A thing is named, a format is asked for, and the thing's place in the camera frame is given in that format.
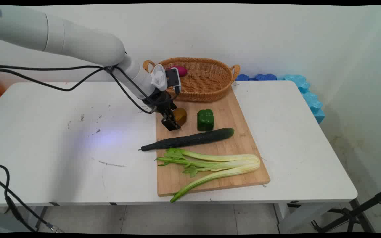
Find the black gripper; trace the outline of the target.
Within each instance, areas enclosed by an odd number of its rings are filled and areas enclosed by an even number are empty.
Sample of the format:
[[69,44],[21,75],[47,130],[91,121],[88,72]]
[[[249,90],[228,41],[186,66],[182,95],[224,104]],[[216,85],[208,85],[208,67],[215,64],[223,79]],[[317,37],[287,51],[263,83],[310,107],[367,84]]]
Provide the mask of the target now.
[[176,110],[177,106],[173,102],[176,97],[177,95],[172,97],[168,91],[155,89],[149,99],[143,100],[143,103],[151,108],[151,110],[155,109],[155,112],[163,115],[161,122],[169,131],[174,131],[181,127],[181,112]]

